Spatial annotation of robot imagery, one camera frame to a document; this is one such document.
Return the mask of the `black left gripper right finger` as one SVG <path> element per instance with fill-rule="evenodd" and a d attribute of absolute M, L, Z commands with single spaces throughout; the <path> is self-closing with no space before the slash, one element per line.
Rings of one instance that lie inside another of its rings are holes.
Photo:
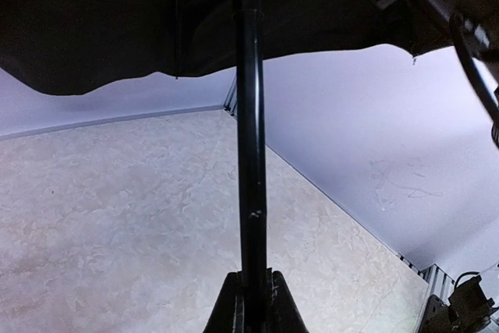
<path fill-rule="evenodd" d="M 267 328 L 272 333 L 308 333 L 284 275 L 267 269 Z"/>

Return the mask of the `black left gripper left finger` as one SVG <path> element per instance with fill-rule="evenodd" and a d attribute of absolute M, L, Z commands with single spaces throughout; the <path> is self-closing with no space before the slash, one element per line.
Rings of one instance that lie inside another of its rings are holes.
<path fill-rule="evenodd" d="M 203 333 L 243 333 L 244 294 L 240 272 L 229 272 Z"/>

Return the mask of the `lilac folding umbrella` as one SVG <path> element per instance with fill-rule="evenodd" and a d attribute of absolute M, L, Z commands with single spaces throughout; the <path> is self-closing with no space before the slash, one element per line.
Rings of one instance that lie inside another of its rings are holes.
<path fill-rule="evenodd" d="M 151 73 L 237 69 L 242 269 L 265 271 L 262 61 L 392 44 L 444 45 L 426 0 L 1 0 L 1 67 L 50 95 Z"/>

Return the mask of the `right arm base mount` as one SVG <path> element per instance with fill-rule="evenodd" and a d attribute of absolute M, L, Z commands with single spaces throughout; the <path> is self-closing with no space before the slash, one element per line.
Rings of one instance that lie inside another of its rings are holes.
<path fill-rule="evenodd" d="M 493 321 L 498 301 L 484 290 L 484 272 L 467 272 L 471 278 L 457 282 L 448 303 L 436 295 L 428 299 L 418 332 L 480 332 Z"/>

